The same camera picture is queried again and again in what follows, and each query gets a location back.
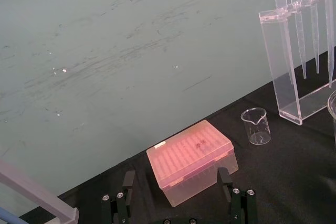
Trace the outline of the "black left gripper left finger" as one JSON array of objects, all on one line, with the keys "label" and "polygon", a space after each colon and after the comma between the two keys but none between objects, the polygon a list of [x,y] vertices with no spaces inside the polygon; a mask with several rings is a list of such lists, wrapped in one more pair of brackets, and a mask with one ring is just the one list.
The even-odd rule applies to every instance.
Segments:
[{"label": "black left gripper left finger", "polygon": [[130,223],[136,171],[127,171],[121,190],[101,197],[101,223]]}]

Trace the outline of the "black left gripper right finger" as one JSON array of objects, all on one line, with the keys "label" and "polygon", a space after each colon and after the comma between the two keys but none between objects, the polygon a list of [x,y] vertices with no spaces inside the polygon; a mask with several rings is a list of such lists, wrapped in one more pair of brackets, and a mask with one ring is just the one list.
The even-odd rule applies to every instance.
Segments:
[{"label": "black left gripper right finger", "polygon": [[257,193],[254,189],[241,190],[234,186],[225,167],[217,169],[217,185],[227,205],[229,223],[257,223]]}]

